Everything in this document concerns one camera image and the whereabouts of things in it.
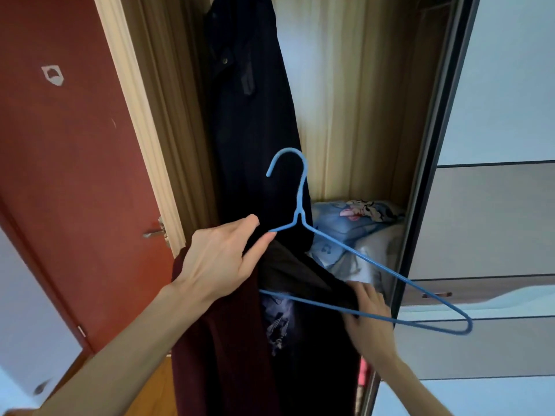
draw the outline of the wardrobe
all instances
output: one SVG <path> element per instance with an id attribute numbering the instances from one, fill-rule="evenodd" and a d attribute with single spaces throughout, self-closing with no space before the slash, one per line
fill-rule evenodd
<path id="1" fill-rule="evenodd" d="M 202 29 L 212 0 L 96 2 L 127 103 L 142 105 L 141 116 L 131 115 L 149 176 L 173 194 L 174 203 L 165 203 L 155 189 L 176 254 L 196 229 L 218 223 L 221 204 Z M 396 269 L 406 275 L 478 0 L 272 2 L 311 198 L 406 208 Z M 391 279 L 385 289 L 395 315 L 402 283 Z M 371 412 L 375 377 L 369 374 L 360 414 Z"/>

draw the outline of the hand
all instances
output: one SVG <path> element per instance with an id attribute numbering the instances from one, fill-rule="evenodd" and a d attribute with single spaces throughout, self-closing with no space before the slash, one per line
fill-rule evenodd
<path id="1" fill-rule="evenodd" d="M 376 292 L 372 285 L 349 282 L 349 286 L 356 293 L 360 311 L 391 318 L 384 296 Z M 355 318 L 351 314 L 343 314 L 343 320 L 352 344 L 378 373 L 381 368 L 396 362 L 398 357 L 392 323 L 367 317 Z"/>
<path id="2" fill-rule="evenodd" d="M 236 290 L 253 272 L 276 232 L 267 232 L 249 249 L 243 250 L 259 225 L 255 215 L 193 234 L 183 270 L 172 285 L 188 297 L 208 306 Z"/>

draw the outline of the clothes hanger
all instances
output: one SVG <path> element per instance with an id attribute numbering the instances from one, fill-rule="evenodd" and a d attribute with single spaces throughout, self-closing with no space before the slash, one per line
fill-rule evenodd
<path id="1" fill-rule="evenodd" d="M 440 298 L 438 295 L 433 294 L 432 292 L 429 292 L 426 289 L 418 286 L 416 283 L 414 283 L 413 281 L 411 281 L 411 280 L 407 279 L 406 277 L 400 275 L 396 271 L 393 271 L 391 268 L 388 268 L 385 265 L 382 265 L 382 264 L 379 264 L 379 263 L 375 262 L 373 259 L 368 258 L 364 254 L 361 254 L 360 252 L 354 250 L 353 248 L 337 241 L 336 239 L 333 239 L 331 236 L 329 236 L 329 235 L 327 235 L 323 232 L 320 232 L 318 229 L 314 229 L 312 226 L 310 226 L 308 223 L 306 223 L 305 211 L 302 208 L 302 188 L 303 188 L 303 186 L 305 184 L 305 181 L 306 181 L 306 175 L 308 173 L 309 165 L 308 165 L 308 161 L 306 160 L 305 156 L 301 153 L 301 151 L 294 148 L 294 147 L 282 148 L 279 152 L 277 152 L 274 155 L 274 159 L 272 159 L 272 162 L 270 163 L 270 167 L 268 168 L 268 171 L 266 172 L 266 177 L 269 177 L 270 175 L 272 175 L 272 171 L 274 170 L 274 167 L 275 167 L 278 159 L 284 153 L 295 153 L 302 160 L 303 169 L 302 169 L 301 181 L 299 183 L 299 189 L 297 190 L 297 208 L 295 209 L 295 212 L 294 212 L 294 215 L 293 215 L 293 222 L 285 224 L 285 225 L 280 226 L 280 227 L 277 227 L 275 229 L 272 229 L 272 230 L 270 230 L 270 232 L 279 232 L 279 231 L 283 231 L 285 229 L 289 229 L 289 228 L 295 226 L 297 224 L 297 221 L 298 221 L 299 215 L 300 215 L 302 225 L 305 228 L 307 228 L 309 231 L 314 232 L 317 235 L 323 236 L 324 238 L 328 239 L 330 242 L 333 242 L 334 244 L 339 245 L 341 248 L 344 248 L 345 250 L 347 250 L 349 252 L 352 252 L 354 255 L 356 255 L 357 257 L 362 258 L 364 261 L 367 261 L 368 263 L 370 263 L 372 265 L 375 265 L 376 267 L 384 270 L 385 272 L 387 272 L 387 273 L 391 274 L 392 276 L 398 278 L 399 280 L 405 282 L 407 285 L 410 285 L 410 286 L 414 287 L 415 289 L 418 289 L 420 292 L 422 292 L 424 294 L 427 294 L 429 297 L 432 297 L 435 300 L 437 300 L 438 302 L 441 302 L 442 304 L 451 308 L 453 311 L 457 312 L 458 314 L 460 314 L 462 317 L 465 318 L 467 326 L 466 326 L 466 329 L 464 329 L 464 330 L 452 330 L 452 329 L 448 329 L 448 328 L 434 327 L 434 326 L 430 326 L 428 324 L 422 324 L 422 323 L 418 323 L 418 322 L 414 322 L 414 321 L 398 320 L 396 318 L 384 317 L 382 315 L 369 314 L 369 313 L 366 313 L 366 312 L 357 311 L 355 309 L 338 307 L 338 306 L 330 305 L 330 304 L 327 304 L 327 303 L 317 302 L 315 300 L 307 300 L 307 299 L 303 299 L 303 298 L 297 298 L 296 296 L 292 296 L 292 295 L 289 295 L 289 294 L 279 294 L 279 293 L 270 292 L 270 291 L 267 291 L 267 290 L 264 290 L 264 289 L 259 290 L 261 294 L 267 294 L 267 295 L 271 295 L 271 296 L 274 296 L 276 298 L 281 298 L 281 299 L 295 300 L 297 302 L 307 303 L 307 304 L 310 304 L 310 305 L 315 305 L 317 307 L 333 309 L 335 311 L 344 312 L 344 313 L 347 313 L 347 314 L 359 315 L 360 317 L 375 318 L 376 320 L 389 321 L 389 322 L 392 322 L 392 323 L 402 324 L 404 326 L 418 327 L 418 328 L 423 328 L 423 329 L 426 329 L 426 330 L 438 331 L 440 333 L 447 333 L 447 334 L 451 334 L 451 335 L 467 335 L 468 333 L 470 333 L 472 331 L 472 326 L 473 326 L 472 319 L 468 316 L 468 314 L 466 312 L 457 308 L 455 305 L 449 303 L 448 301 Z"/>

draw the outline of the person's left hand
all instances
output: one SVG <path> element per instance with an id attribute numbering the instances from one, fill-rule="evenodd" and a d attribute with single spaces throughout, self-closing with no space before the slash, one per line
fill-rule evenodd
<path id="1" fill-rule="evenodd" d="M 236 290 L 253 272 L 276 232 L 267 232 L 243 255 L 246 242 L 259 225 L 255 215 L 193 234 L 183 270 L 172 285 L 189 297 L 213 301 Z"/>

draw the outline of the door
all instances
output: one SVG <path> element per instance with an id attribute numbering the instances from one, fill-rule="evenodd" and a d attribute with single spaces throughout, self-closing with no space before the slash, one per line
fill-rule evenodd
<path id="1" fill-rule="evenodd" d="M 2 212 L 98 351 L 172 256 L 94 0 L 3 0 L 0 52 Z"/>

